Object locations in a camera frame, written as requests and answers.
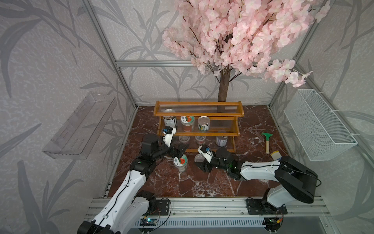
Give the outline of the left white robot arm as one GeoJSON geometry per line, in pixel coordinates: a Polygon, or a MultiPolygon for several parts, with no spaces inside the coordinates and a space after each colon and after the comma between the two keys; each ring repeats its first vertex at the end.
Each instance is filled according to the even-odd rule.
{"type": "Polygon", "coordinates": [[[173,133],[159,137],[145,134],[141,151],[111,200],[91,222],[84,221],[78,234],[126,234],[144,214],[150,214],[155,206],[154,194],[140,191],[157,166],[157,161],[168,155],[181,158],[188,144],[171,145],[173,133]]]}

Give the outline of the green silver-top tin can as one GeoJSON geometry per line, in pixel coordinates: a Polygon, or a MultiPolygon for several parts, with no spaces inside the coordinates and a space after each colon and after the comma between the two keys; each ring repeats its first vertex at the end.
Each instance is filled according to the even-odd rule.
{"type": "Polygon", "coordinates": [[[210,128],[210,118],[207,116],[200,116],[198,119],[198,128],[202,132],[206,132],[210,128]]]}

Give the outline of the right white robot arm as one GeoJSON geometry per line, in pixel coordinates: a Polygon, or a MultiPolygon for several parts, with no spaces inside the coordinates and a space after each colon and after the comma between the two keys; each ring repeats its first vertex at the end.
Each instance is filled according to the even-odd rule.
{"type": "Polygon", "coordinates": [[[278,182],[279,186],[268,189],[261,200],[256,200],[263,210],[274,210],[295,200],[306,204],[314,202],[317,183],[320,182],[318,175],[289,156],[270,162],[249,162],[234,159],[225,147],[212,151],[207,145],[202,145],[198,152],[204,160],[196,164],[204,172],[217,168],[234,180],[278,182]]]}

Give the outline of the clear jar red label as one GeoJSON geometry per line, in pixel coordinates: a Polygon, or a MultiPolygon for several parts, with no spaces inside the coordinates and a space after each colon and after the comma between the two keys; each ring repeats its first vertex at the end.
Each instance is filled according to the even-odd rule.
{"type": "Polygon", "coordinates": [[[192,132],[194,130],[194,116],[181,116],[181,124],[184,132],[192,132]]]}

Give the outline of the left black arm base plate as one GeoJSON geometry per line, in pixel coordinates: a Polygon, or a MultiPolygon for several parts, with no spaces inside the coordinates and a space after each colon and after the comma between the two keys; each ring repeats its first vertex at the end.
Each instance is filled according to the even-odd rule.
{"type": "Polygon", "coordinates": [[[168,216],[170,214],[171,202],[169,199],[157,199],[151,215],[168,216]]]}

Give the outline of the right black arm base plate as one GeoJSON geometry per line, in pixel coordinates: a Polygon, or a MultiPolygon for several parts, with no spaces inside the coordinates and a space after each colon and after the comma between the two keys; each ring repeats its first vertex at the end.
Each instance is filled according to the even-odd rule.
{"type": "Polygon", "coordinates": [[[261,199],[247,198],[245,200],[249,215],[286,215],[288,211],[285,205],[276,208],[261,199]]]}

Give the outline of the tall jar strawberry lid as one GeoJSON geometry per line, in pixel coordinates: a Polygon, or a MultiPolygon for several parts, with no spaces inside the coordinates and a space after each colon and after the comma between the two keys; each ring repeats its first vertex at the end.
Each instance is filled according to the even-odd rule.
{"type": "Polygon", "coordinates": [[[179,173],[183,173],[188,166],[188,158],[183,155],[181,158],[175,157],[173,159],[173,165],[178,169],[179,173]]]}

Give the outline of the small clear tub pink label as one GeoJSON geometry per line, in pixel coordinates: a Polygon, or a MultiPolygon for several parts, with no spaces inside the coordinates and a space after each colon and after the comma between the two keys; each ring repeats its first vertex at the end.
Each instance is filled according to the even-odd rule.
{"type": "Polygon", "coordinates": [[[197,154],[194,158],[194,162],[204,162],[205,157],[202,154],[197,154]]]}

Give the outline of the orange wooden three-tier shelf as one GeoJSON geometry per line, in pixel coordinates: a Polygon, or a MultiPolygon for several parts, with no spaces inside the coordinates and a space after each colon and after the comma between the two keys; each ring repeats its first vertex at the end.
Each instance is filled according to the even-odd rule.
{"type": "Polygon", "coordinates": [[[197,143],[195,136],[206,136],[206,143],[212,143],[213,149],[218,148],[214,143],[217,136],[228,136],[226,147],[228,151],[236,152],[235,139],[240,136],[239,118],[244,116],[242,103],[239,102],[177,102],[177,101],[157,101],[153,114],[159,117],[158,134],[163,133],[165,128],[163,116],[166,109],[174,109],[174,115],[177,118],[177,128],[174,134],[175,139],[179,136],[190,136],[190,147],[188,152],[197,152],[197,143]],[[194,116],[194,130],[184,132],[181,124],[181,116],[194,116]],[[210,128],[202,132],[198,128],[198,119],[200,116],[210,118],[210,128]]]}

